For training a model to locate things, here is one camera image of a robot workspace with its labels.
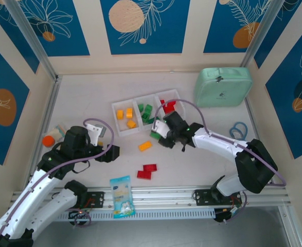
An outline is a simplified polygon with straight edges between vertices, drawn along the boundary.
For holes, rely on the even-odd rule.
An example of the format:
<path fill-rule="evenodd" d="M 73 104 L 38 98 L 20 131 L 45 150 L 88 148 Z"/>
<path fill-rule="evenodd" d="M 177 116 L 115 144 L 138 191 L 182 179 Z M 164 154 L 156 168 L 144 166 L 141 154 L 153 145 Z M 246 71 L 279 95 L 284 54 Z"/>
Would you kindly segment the white three-compartment tray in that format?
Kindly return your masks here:
<path fill-rule="evenodd" d="M 140 96 L 137 98 L 132 98 L 124 101 L 115 102 L 112 104 L 112 110 L 114 114 L 115 124 L 117 128 L 118 135 L 120 137 L 135 134 L 141 131 L 150 131 L 153 124 L 143 123 L 141 116 L 143 115 L 143 112 L 140 112 L 138 109 L 138 104 L 143 103 L 144 109 L 147 104 L 152 105 L 153 109 L 150 115 L 151 118 L 155 118 L 155 116 L 162 119 L 166 114 L 163 110 L 163 107 L 159 110 L 158 113 L 156 113 L 156 110 L 159 106 L 161 106 L 160 100 L 171 100 L 171 99 L 178 99 L 180 96 L 178 94 L 178 91 L 176 89 L 163 91 L 155 94 L 150 94 L 146 96 Z M 133 118 L 127 119 L 126 118 L 126 109 L 132 108 L 133 109 Z M 185 118 L 185 107 L 182 102 L 176 101 L 176 104 L 174 106 L 174 109 L 176 112 L 179 113 L 179 115 L 182 118 Z M 123 110 L 124 111 L 124 119 L 118 120 L 116 117 L 117 110 Z M 129 120 L 133 120 L 136 122 L 137 127 L 133 129 L 129 129 L 127 126 L 127 122 Z"/>

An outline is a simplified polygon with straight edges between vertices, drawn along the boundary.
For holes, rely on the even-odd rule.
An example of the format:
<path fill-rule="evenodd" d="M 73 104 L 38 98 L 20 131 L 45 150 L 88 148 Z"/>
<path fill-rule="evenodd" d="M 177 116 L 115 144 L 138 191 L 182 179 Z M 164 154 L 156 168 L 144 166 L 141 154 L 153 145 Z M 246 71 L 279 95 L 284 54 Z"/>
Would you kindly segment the beige small packet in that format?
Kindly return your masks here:
<path fill-rule="evenodd" d="M 66 126 L 63 124 L 58 124 L 52 128 L 46 135 L 51 136 L 55 142 L 61 141 L 66 134 Z"/>

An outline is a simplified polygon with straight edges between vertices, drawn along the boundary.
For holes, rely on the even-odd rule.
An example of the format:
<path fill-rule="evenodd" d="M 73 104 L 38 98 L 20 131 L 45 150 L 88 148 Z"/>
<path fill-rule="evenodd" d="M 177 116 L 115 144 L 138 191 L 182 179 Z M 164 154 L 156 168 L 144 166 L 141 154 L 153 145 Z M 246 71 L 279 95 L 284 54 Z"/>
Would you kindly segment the orange ball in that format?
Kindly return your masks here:
<path fill-rule="evenodd" d="M 56 143 L 55 139 L 50 135 L 46 135 L 42 139 L 43 146 L 47 148 L 54 146 L 55 143 Z"/>

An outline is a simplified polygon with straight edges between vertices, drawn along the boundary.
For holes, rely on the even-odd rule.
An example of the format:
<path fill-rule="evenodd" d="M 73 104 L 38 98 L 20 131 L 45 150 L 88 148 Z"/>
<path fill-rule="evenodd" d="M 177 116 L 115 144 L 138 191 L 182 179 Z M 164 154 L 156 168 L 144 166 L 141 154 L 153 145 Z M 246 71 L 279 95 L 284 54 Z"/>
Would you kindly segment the blue white wipes packet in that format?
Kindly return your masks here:
<path fill-rule="evenodd" d="M 130 176 L 110 180 L 113 197 L 114 219 L 135 215 Z"/>

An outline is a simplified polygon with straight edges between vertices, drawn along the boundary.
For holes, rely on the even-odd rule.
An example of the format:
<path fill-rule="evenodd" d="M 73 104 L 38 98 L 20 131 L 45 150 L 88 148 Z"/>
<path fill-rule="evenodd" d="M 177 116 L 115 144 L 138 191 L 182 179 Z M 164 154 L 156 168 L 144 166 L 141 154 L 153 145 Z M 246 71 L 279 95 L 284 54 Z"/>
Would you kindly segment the mint green zip case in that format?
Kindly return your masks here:
<path fill-rule="evenodd" d="M 200 108 L 236 107 L 248 95 L 252 85 L 248 68 L 205 68 L 196 80 L 194 103 Z"/>

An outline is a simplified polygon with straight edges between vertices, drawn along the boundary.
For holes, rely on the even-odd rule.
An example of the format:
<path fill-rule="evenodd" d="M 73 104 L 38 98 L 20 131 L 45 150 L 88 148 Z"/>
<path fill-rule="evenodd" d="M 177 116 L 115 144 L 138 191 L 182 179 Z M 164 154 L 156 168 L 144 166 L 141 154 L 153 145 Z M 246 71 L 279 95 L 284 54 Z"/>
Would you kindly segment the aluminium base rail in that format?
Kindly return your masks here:
<path fill-rule="evenodd" d="M 133 203 L 140 209 L 178 209 L 196 208 L 192 195 L 197 189 L 208 186 L 177 186 L 177 187 L 133 187 Z M 266 187 L 259 194 L 249 191 L 241 194 L 242 200 L 247 199 L 248 207 L 290 206 L 291 200 L 283 187 Z"/>

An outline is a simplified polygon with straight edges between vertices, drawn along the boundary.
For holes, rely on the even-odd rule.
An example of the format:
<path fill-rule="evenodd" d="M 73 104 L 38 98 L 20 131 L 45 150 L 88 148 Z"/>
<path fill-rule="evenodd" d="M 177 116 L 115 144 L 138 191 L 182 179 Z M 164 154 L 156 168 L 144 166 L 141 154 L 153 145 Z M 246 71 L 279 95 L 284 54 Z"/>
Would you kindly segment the aluminium side rail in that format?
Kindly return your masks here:
<path fill-rule="evenodd" d="M 250 106 L 248 100 L 245 99 L 244 103 L 245 103 L 246 109 L 248 111 L 248 115 L 249 115 L 249 118 L 250 118 L 250 121 L 251 121 L 252 129 L 253 129 L 253 132 L 254 132 L 254 135 L 255 135 L 254 139 L 256 140 L 256 141 L 252 141 L 251 149 L 254 153 L 256 153 L 258 156 L 260 156 L 271 168 L 273 168 L 275 171 L 277 171 L 278 168 L 277 168 L 275 162 L 271 158 L 271 156 L 268 153 L 267 149 L 265 148 L 264 144 L 259 140 L 259 135 L 258 135 L 258 132 L 257 132 L 257 129 L 256 129 L 256 124 L 255 124 L 255 121 L 254 121 L 254 118 L 253 118 L 252 109 L 251 109 L 251 106 Z"/>
<path fill-rule="evenodd" d="M 27 166 L 27 174 L 25 175 L 23 185 L 28 184 L 29 179 L 32 177 L 32 172 L 36 168 L 37 162 L 41 156 L 43 134 L 45 134 L 49 128 L 50 120 L 56 104 L 62 78 L 63 78 L 62 75 L 58 75 L 56 81 L 53 83 L 51 87 L 51 91 L 46 101 L 45 109 L 43 111 L 43 115 L 41 118 L 41 125 L 37 132 L 37 137 L 34 143 L 32 156 Z"/>

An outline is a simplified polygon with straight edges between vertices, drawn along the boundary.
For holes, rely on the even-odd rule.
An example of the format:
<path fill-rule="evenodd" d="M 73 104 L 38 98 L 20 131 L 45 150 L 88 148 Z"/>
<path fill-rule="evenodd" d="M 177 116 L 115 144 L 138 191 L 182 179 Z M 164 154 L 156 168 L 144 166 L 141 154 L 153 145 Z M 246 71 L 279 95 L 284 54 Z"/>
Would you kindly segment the aluminium corner post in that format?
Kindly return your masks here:
<path fill-rule="evenodd" d="M 242 62 L 240 63 L 240 67 L 248 67 L 249 63 L 253 60 L 284 1 L 285 0 L 271 0 L 270 6 L 265 12 L 262 21 L 260 22 L 259 27 L 245 52 Z"/>
<path fill-rule="evenodd" d="M 3 0 L 3 1 L 10 15 L 12 16 L 15 23 L 17 24 L 17 27 L 19 28 L 25 40 L 31 47 L 33 53 L 36 55 L 37 59 L 42 64 L 49 77 L 54 82 L 57 82 L 58 74 L 56 73 L 54 67 L 52 66 L 47 56 L 47 53 L 45 52 L 40 40 L 38 39 L 36 33 L 34 32 L 31 24 L 29 23 L 28 19 L 23 13 L 18 2 L 16 0 Z"/>

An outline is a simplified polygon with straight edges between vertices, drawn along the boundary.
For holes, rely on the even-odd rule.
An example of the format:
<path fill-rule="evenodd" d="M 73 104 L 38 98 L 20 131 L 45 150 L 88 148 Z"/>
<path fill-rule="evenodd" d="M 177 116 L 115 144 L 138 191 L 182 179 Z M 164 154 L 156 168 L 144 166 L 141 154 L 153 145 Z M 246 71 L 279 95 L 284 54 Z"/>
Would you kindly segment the aluminium frame leg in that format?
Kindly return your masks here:
<path fill-rule="evenodd" d="M 288 238 L 289 247 L 302 247 L 298 236 L 298 231 L 292 219 L 292 215 L 287 206 L 278 206 L 280 217 Z"/>

